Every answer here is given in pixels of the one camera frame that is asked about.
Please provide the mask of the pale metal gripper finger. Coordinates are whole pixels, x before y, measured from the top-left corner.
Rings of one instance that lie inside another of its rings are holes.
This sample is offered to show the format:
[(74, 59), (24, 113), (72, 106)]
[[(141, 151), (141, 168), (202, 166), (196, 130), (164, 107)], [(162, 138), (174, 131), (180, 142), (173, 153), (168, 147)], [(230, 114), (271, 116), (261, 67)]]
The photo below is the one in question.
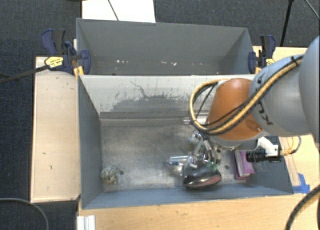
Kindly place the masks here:
[(176, 166), (183, 168), (198, 168), (197, 158), (193, 155), (172, 156), (164, 162), (168, 166)]

